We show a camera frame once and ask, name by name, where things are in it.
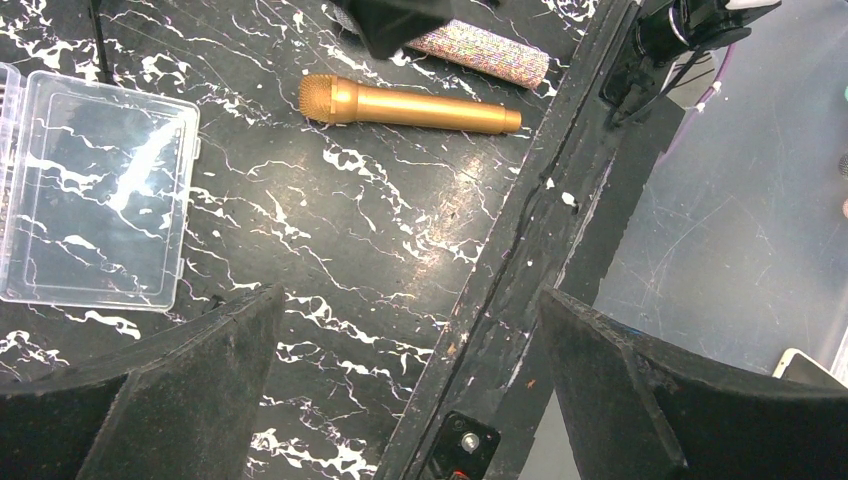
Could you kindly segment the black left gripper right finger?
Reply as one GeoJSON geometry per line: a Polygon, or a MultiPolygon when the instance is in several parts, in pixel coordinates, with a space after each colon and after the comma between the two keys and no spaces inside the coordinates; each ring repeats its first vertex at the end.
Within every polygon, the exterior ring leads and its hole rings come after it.
{"type": "Polygon", "coordinates": [[[537,318],[584,479],[843,479],[847,392],[736,368],[556,289],[537,318]]]}

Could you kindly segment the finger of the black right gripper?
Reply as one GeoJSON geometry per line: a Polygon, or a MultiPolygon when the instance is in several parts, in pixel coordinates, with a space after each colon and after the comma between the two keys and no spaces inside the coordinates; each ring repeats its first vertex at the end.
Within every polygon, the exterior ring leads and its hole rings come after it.
{"type": "Polygon", "coordinates": [[[352,20],[369,54],[389,59],[408,42],[454,18],[450,0],[333,0],[352,20]]]}

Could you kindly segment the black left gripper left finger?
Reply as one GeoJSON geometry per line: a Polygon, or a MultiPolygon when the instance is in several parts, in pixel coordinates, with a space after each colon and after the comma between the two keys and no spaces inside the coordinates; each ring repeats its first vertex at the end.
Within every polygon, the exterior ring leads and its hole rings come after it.
{"type": "Polygon", "coordinates": [[[238,479],[280,333],[280,284],[1,388],[5,479],[238,479]]]}

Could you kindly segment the glitter silver-head microphone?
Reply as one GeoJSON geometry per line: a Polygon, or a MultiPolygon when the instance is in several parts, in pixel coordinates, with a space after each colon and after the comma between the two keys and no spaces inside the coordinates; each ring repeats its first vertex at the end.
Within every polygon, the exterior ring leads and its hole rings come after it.
{"type": "MultiPolygon", "coordinates": [[[[334,8],[336,21],[359,36],[352,20],[339,7],[334,8]]],[[[542,83],[550,64],[550,56],[542,50],[459,21],[455,13],[448,24],[401,49],[405,47],[530,90],[542,83]]]]}

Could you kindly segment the gold microphone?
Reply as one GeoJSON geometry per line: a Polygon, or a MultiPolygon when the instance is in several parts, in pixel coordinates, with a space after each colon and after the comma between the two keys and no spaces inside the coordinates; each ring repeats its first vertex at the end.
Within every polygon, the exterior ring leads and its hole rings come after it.
{"type": "Polygon", "coordinates": [[[309,74],[299,109],[325,124],[380,123],[484,134],[511,134],[522,115],[501,105],[372,87],[332,74],[309,74]]]}

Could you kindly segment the black tripod microphone stand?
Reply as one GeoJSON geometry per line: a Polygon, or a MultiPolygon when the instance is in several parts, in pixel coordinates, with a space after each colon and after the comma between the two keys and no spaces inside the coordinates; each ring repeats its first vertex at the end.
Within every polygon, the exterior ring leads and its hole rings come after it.
{"type": "Polygon", "coordinates": [[[87,0],[88,16],[91,21],[93,30],[93,39],[97,55],[97,63],[100,69],[99,81],[108,85],[115,85],[114,74],[110,68],[108,56],[105,47],[105,40],[102,32],[99,9],[101,0],[87,0]]]}

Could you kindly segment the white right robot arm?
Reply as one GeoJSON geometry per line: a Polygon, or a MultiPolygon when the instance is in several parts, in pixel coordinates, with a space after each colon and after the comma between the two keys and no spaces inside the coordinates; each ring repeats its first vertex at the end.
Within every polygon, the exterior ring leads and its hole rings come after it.
{"type": "MultiPolygon", "coordinates": [[[[601,96],[612,121],[645,115],[667,96],[706,52],[750,35],[755,20],[777,1],[660,1],[630,27],[601,96]]],[[[459,21],[449,1],[338,1],[336,21],[359,35],[369,54],[385,60],[403,47],[465,66],[526,89],[545,78],[550,56],[459,21]]]]}

